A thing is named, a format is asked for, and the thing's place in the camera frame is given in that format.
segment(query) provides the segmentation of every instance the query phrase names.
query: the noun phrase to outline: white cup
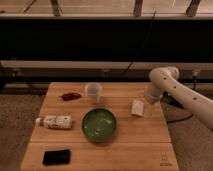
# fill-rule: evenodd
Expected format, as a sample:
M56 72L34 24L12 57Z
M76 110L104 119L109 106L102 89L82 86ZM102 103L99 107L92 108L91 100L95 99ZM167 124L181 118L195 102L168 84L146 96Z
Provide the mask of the white cup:
M99 83L87 83L85 86L85 92L93 104L97 104L100 101L101 90L102 87Z

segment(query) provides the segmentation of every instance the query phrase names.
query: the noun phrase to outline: black wallet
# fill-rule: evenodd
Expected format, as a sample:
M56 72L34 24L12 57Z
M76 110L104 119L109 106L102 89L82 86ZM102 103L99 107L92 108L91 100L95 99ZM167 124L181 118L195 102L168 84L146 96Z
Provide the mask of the black wallet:
M71 151L69 149L58 151L45 151L43 164L44 165L58 165L68 164L70 162Z

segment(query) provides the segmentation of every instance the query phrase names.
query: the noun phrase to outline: lying bottle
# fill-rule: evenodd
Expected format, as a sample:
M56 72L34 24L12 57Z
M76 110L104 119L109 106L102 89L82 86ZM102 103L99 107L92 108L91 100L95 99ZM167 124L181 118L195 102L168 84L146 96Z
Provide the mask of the lying bottle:
M52 129L71 129L71 116L47 115L36 119L36 124Z

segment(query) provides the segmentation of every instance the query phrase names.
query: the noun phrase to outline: red object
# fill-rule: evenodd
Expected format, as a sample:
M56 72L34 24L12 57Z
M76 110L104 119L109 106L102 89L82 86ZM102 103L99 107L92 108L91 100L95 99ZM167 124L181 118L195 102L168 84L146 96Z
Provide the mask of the red object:
M79 93L66 93L61 96L64 101L74 100L80 97L81 95Z

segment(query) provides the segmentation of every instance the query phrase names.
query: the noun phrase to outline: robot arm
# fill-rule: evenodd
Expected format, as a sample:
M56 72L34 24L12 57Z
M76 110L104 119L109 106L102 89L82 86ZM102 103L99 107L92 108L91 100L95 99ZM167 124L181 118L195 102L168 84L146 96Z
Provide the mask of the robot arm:
M163 92L168 92L185 109L213 130L213 101L179 83L177 68L155 68L150 72L149 77L151 83L144 92L145 99L149 103L155 103L161 99Z

